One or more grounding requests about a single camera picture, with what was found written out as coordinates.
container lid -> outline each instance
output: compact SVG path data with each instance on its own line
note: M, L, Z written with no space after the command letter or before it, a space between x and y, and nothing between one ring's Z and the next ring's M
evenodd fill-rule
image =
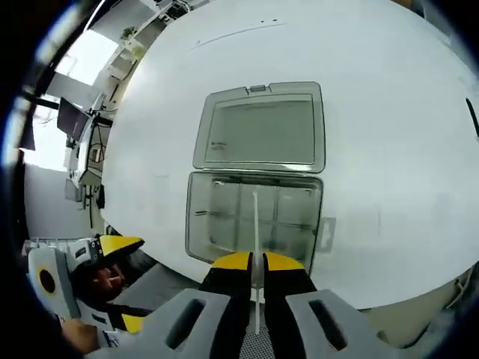
M285 82L210 94L193 165L321 172L324 121L320 86Z
M310 270L317 240L322 183L313 177L194 172L189 179L186 251L214 262L254 251L257 191L260 246L292 257Z

computer monitor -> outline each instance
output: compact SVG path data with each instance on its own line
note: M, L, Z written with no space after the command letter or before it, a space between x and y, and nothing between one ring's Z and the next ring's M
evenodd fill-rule
M63 97L60 99L57 127L75 141L81 140L83 129L89 118L90 116L81 111L74 104L66 101Z

green plant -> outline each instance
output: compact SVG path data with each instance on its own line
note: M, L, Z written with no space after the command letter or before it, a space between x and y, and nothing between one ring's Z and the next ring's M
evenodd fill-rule
M123 33L121 34L120 40L126 41L128 40L134 33L136 33L137 28L135 26L131 26L129 28L124 28Z

yellow padding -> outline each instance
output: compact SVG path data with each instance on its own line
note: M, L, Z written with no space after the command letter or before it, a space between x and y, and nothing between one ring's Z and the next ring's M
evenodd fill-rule
M125 323L126 330L130 333L136 333L143 328L143 319L140 316L129 316L128 314L121 314Z
M295 261L293 258L280 254L266 252L266 258L268 259L268 269L270 271L288 271L305 268L300 262Z
M107 256L111 252L115 252L121 248L134 245L135 243L142 242L143 239L139 237L122 237L122 236L101 236L100 245L102 246L103 255Z
M218 258L213 263L213 268L223 269L248 269L249 252L238 252Z

black circle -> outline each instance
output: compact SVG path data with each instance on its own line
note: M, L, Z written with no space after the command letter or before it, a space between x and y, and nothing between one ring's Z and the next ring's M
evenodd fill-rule
M43 288L48 293L52 294L55 291L55 281L52 275L45 269L40 271L40 283L42 283Z

